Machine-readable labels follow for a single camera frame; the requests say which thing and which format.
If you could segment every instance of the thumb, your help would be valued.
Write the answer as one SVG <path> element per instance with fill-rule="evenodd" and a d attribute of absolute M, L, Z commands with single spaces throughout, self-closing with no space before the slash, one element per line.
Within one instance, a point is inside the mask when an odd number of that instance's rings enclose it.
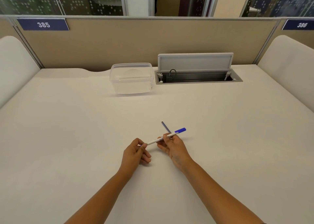
<path fill-rule="evenodd" d="M 144 143 L 140 146 L 139 150 L 136 152 L 136 155 L 139 156 L 140 158 L 142 157 L 142 154 L 144 152 L 144 150 L 146 149 L 147 144 Z"/>
<path fill-rule="evenodd" d="M 164 142 L 166 143 L 166 145 L 167 145 L 169 148 L 171 148 L 172 145 L 173 145 L 173 141 L 172 141 L 171 139 L 169 139 L 169 138 L 167 137 L 167 135 L 163 135 L 162 138 L 164 139 Z"/>

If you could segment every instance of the white pen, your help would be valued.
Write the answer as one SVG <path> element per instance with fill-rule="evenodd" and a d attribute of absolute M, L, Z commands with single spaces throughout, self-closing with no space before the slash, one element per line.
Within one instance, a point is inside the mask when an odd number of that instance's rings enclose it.
<path fill-rule="evenodd" d="M 168 137 L 168 138 L 169 138 L 169 137 L 172 137 L 172 136 L 177 135 L 177 134 L 179 134 L 179 133 L 181 133 L 181 132 L 183 132 L 183 131 L 186 131 L 186 128 L 182 128 L 182 129 L 180 129 L 180 130 L 177 130 L 177 131 L 175 131 L 174 133 L 171 133 L 171 134 L 167 135 L 167 137 Z M 152 140 L 152 141 L 148 142 L 147 145 L 156 143 L 156 142 L 161 141 L 161 140 L 162 140 L 162 137 L 159 138 L 159 139 Z"/>

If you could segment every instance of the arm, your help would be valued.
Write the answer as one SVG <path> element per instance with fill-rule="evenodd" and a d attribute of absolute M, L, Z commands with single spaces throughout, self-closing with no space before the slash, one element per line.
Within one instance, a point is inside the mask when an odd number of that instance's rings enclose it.
<path fill-rule="evenodd" d="M 186 176 L 198 197 L 217 224 L 262 224 L 246 206 L 224 190 L 190 157 L 183 141 L 177 136 L 163 136 L 157 146 L 169 155 Z"/>
<path fill-rule="evenodd" d="M 118 172 L 65 224 L 103 224 L 139 163 L 148 164 L 151 161 L 151 155 L 145 150 L 146 147 L 147 144 L 144 144 L 140 139 L 132 141 L 123 153 Z"/>

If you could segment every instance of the gray lid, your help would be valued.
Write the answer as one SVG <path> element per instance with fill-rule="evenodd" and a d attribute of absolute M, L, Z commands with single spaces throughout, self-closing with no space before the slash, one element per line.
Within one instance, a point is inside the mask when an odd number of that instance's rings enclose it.
<path fill-rule="evenodd" d="M 233 53 L 159 54 L 158 71 L 203 72 L 230 70 Z"/>

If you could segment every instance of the blue sign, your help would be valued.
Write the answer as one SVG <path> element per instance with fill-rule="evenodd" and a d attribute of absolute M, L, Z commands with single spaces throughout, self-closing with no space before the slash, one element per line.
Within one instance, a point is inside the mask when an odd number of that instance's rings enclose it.
<path fill-rule="evenodd" d="M 69 31 L 65 19 L 22 18 L 17 19 L 23 30 L 62 30 Z"/>
<path fill-rule="evenodd" d="M 288 19 L 282 30 L 314 30 L 314 20 Z"/>

